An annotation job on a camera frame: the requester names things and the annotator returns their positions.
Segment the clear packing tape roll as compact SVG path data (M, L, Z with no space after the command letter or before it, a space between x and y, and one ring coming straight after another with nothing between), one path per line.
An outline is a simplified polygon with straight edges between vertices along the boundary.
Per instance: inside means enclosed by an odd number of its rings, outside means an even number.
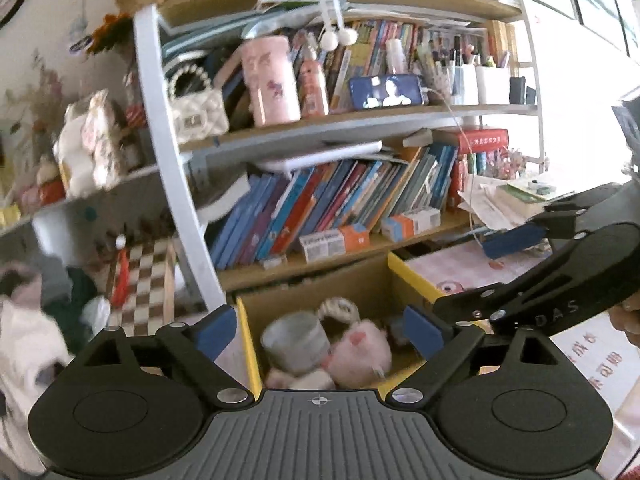
M273 367L295 376L319 367L331 348L318 316L309 311L277 318L262 332L260 343Z

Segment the wooden chessboard box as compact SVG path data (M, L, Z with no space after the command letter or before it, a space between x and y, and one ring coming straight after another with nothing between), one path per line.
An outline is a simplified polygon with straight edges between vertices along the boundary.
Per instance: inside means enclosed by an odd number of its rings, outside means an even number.
M116 240L106 296L111 303L109 326L129 337L153 335L175 319L174 246L169 238L139 245Z

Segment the stack of papers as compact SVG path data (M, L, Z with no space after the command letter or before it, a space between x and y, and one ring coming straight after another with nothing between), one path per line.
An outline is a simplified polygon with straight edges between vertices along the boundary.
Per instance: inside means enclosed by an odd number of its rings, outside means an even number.
M551 174L530 178L500 180L479 174L467 176L462 190L454 193L459 208L493 231L521 226L544 211L554 200L570 195L575 188Z

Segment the pink plush toy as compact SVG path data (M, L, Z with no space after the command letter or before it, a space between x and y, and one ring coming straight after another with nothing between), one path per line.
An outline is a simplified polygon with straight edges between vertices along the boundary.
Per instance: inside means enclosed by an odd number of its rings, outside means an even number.
M393 364L386 331L368 318L362 318L352 300L330 297L311 313L318 316L328 335L329 354L319 367L299 376L271 365L265 379L267 388L361 389L385 378Z

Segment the yellow cardboard box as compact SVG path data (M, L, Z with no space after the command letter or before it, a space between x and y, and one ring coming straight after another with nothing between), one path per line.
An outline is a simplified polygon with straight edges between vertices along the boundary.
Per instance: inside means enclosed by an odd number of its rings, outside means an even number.
M350 301L362 320L375 322L386 330L409 304L430 308L440 297L464 292L463 284L453 278L426 278L428 271L437 270L433 264L436 256L433 252L405 262L390 252L297 284L240 295L236 302L250 391L258 396L265 387L271 364L260 337L270 323L282 316L298 311L320 313L329 341L335 342L350 326L343 320L346 309L335 304L338 300Z

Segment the white orange medicine box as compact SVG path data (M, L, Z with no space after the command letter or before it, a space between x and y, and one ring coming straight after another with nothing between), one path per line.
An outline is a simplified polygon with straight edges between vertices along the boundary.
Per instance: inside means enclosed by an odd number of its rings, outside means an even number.
M440 210L432 207L415 209L386 218L381 223L382 235L393 243L438 228L442 219Z

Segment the pile of clothes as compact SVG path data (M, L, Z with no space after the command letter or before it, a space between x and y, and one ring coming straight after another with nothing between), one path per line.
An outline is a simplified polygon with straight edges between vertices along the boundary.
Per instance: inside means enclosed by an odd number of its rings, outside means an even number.
M111 305L83 270L55 256L1 266L1 477L44 467L27 419L55 376L107 326Z

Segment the row of books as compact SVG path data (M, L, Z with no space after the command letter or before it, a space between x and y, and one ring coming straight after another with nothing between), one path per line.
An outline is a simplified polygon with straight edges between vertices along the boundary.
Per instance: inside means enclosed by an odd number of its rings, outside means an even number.
M302 236L361 224L369 232L407 211L442 209L469 149L434 142L407 160L364 154L284 174L253 174L209 245L214 268L286 254Z

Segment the phone showing video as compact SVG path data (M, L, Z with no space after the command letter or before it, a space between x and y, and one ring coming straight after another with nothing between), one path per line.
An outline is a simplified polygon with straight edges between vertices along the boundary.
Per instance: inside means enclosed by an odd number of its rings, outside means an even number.
M354 77L348 82L348 88L352 107L356 110L424 104L420 80L416 75Z

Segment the white cat figurine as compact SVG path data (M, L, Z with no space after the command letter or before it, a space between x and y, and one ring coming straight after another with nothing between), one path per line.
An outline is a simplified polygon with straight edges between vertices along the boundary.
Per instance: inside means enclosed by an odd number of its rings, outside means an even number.
M119 185L127 174L121 138L122 128L107 89L66 107L54 157L68 197L88 196Z

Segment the white quilted handbag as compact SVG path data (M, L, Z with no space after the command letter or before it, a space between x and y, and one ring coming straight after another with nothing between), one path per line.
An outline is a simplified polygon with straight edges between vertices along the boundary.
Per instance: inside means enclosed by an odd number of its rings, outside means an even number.
M222 91L213 86L203 67L179 67L169 79L167 90L179 144L223 136L229 131Z

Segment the white shelf unit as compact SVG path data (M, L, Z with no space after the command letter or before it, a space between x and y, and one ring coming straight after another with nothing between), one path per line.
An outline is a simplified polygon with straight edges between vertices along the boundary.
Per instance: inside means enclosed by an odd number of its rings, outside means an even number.
M529 27L524 0L516 7L506 6L494 0L349 0L364 4L371 9L390 10L398 8L418 17L419 11L427 14L442 14L453 18L464 18L479 22L500 21L505 23L524 20ZM423 105L395 108L375 108L333 114L324 117L302 119L290 124L264 128L240 130L223 136L220 141L203 140L186 144L180 148L176 140L174 122L169 117L170 106L167 84L162 74L161 32L193 28L207 22L204 18L238 14L249 9L255 0L169 0L157 9L155 4L147 6L134 16L134 40L136 40L138 69L146 117L151 131L156 157L157 172L162 180L164 193L174 218L175 226L184 251L184 264L195 287L196 300L204 301L208 310L215 310L226 302L226 292L249 288L253 285L269 284L285 278L295 278L310 272L316 264L301 263L294 266L293 260L279 266L273 272L249 268L247 271L224 271L222 283L210 262L208 250L201 233L200 222L183 170L183 157L191 162L210 157L214 169L230 167L240 162L257 162L258 159L301 152L304 148L318 148L323 142L363 142L381 140L390 136L413 133L431 125L436 118L448 114L443 105ZM81 243L80 234L87 229L76 223L68 223L68 212L72 205L57 203L41 209L35 217L23 219L9 229L1 231L1 257L26 260L39 254L55 254L64 262L75 264L88 261L89 243ZM321 260L319 269L331 269L349 261L367 257L370 253L386 252L390 248L372 245L358 249L354 254Z

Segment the pink cylinder cup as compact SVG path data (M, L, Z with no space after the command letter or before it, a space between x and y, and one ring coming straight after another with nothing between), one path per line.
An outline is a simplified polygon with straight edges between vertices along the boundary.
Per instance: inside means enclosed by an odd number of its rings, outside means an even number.
M302 113L288 37L273 35L245 41L241 63L254 125L262 128L298 122Z

